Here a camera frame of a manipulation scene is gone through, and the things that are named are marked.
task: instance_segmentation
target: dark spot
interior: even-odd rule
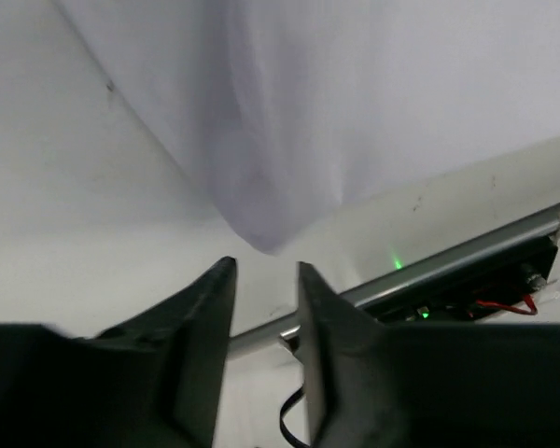
[[[273,315],[277,315],[284,309],[284,306],[276,306],[271,313],[268,314],[268,317],[272,317]]]
[[[423,196],[419,196],[417,198],[417,203],[414,205],[413,211],[416,212],[419,208],[421,208],[421,205],[423,205]]]

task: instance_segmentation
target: red wire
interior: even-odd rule
[[[498,285],[490,285],[488,287],[484,287],[477,292],[484,292],[488,289],[493,289],[494,287],[497,287]],[[516,287],[515,285],[507,285],[508,287],[511,287],[512,289],[514,289],[517,292],[520,292],[520,289],[518,287]],[[508,311],[510,313],[516,313],[518,315],[536,315],[538,313],[538,307],[535,304],[535,302],[533,301],[533,296],[531,294],[523,294],[522,296],[523,301],[525,302],[526,306],[529,308],[528,310],[524,310],[523,308],[518,308],[516,306],[510,306],[510,305],[505,305],[503,303],[498,303],[497,301],[476,301],[475,303],[477,303],[478,305],[484,307],[484,308],[490,308],[493,310],[501,310],[501,311]]]

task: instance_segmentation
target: wire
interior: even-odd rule
[[[498,303],[497,301],[476,301],[475,303],[481,306],[482,308],[508,311],[510,313],[515,313],[517,315],[536,315],[538,313],[538,307],[536,306],[535,302],[533,301],[533,297],[530,294],[525,294],[523,296],[523,301],[525,302],[526,306],[528,306],[529,308],[528,310],[524,310],[523,308],[519,308],[517,306],[510,306],[510,305],[505,305],[503,303]]]
[[[495,287],[501,287],[501,286],[509,287],[514,291],[516,291],[521,296],[521,299],[529,309],[524,310],[523,308],[519,308],[517,306],[512,306],[512,305],[505,305],[497,301],[478,300],[475,301],[475,304],[481,306],[482,308],[488,308],[491,310],[499,310],[499,311],[508,311],[509,313],[515,313],[517,315],[536,315],[538,313],[538,307],[535,304],[535,301],[533,300],[533,296],[531,294],[525,294],[523,291],[521,291],[520,288],[516,287],[515,285],[508,285],[508,284],[490,285],[488,287],[484,287],[478,291],[475,291],[475,294],[480,292],[485,292],[486,290],[493,289]]]
[[[295,405],[302,400],[303,396],[305,395],[303,386],[299,387],[299,389],[293,393],[282,405],[280,408],[280,432],[282,433],[282,437],[284,437],[285,441],[287,441],[290,446],[293,448],[309,448],[309,445],[303,441],[297,439],[287,428],[287,425],[284,423],[284,417],[287,413],[295,407]]]

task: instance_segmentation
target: white wall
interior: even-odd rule
[[[294,263],[338,289],[560,201],[560,139],[318,223],[278,257],[235,236],[48,0],[0,0],[0,321],[90,335],[240,263],[234,331],[291,310]]]

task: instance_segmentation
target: white fabric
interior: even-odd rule
[[[58,1],[261,250],[345,203],[560,135],[560,0]]]

